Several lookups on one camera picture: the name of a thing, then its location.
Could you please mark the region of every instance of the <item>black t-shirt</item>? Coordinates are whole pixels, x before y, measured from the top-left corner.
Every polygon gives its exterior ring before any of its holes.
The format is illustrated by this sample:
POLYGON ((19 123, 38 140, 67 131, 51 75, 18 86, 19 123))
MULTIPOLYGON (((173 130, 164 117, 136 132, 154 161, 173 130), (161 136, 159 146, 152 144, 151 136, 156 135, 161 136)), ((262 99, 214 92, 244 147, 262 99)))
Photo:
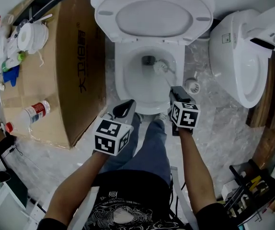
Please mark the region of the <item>black t-shirt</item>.
MULTIPOLYGON (((179 223, 169 217, 170 190, 159 176, 144 171, 119 170, 99 174, 93 186, 100 186, 94 207, 85 222, 85 230, 152 230, 179 229, 179 223)), ((237 229, 231 224, 220 204, 200 210, 197 215, 200 230, 215 226, 237 229)), ((67 227, 54 220, 43 219, 38 230, 67 227)))

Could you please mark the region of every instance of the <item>graphic print on shirt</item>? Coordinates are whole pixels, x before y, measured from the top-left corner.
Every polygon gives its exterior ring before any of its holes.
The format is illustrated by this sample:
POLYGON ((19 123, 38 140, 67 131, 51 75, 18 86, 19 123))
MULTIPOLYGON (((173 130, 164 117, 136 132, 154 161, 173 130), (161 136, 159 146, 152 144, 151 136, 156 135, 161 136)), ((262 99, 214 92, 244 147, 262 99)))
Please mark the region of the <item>graphic print on shirt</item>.
POLYGON ((178 230, 172 221, 153 222, 153 212, 140 204, 123 199, 111 199, 94 206, 83 230, 178 230))
POLYGON ((115 191, 109 192, 109 197, 117 197, 117 192, 115 191))
POLYGON ((127 213, 133 216, 133 220, 131 222, 137 222, 137 221, 141 223, 152 222, 151 221, 152 210, 142 208, 139 206, 138 203, 135 203, 132 201, 124 201, 124 200, 110 200, 106 203, 109 203, 109 202, 119 202, 119 203, 115 203, 109 206, 104 206, 104 204, 100 204, 99 206, 94 207, 87 222, 84 225, 85 230, 90 230, 93 228, 111 229, 112 226, 114 226, 115 228, 117 223, 115 223, 114 221, 114 214, 115 214, 115 211, 118 210, 119 208, 122 208, 122 210, 126 211, 127 213))

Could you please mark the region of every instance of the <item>black and white marker cube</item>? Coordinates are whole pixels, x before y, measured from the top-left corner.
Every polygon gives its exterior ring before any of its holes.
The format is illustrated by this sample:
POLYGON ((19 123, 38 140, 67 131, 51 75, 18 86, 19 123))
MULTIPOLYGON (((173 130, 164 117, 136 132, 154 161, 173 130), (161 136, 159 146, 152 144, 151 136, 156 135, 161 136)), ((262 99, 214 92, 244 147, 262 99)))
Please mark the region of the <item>black and white marker cube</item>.
POLYGON ((98 117, 93 129, 95 150, 116 156, 129 143, 132 130, 131 125, 98 117))
POLYGON ((199 117, 199 105, 182 102, 173 103, 171 118, 177 127, 194 129, 198 125, 199 117))

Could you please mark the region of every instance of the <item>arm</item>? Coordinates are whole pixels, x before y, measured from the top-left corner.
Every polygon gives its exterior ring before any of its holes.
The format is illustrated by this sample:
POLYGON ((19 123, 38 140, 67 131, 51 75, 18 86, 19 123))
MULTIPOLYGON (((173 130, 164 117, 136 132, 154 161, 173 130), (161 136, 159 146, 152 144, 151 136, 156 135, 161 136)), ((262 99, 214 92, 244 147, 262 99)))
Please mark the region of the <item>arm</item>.
POLYGON ((192 210, 196 215, 204 207, 216 203, 211 175, 203 162, 194 139, 186 129, 179 128, 183 153, 185 184, 192 210))
POLYGON ((107 154, 95 152, 79 169, 62 182, 53 195, 44 218, 55 219, 68 226, 108 158, 107 154))

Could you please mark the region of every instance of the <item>toilet seat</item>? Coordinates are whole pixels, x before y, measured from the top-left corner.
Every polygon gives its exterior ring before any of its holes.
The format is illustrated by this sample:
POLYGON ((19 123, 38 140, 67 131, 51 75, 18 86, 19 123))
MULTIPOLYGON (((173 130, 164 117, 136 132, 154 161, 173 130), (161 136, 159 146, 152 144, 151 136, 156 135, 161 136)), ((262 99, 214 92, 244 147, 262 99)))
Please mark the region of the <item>toilet seat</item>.
POLYGON ((246 108, 258 104, 267 79, 270 56, 260 53, 255 47, 239 37, 237 46, 233 50, 235 79, 238 83, 236 100, 246 108))
POLYGON ((204 0, 92 0, 95 19, 112 42, 151 40, 189 45, 213 22, 204 0))

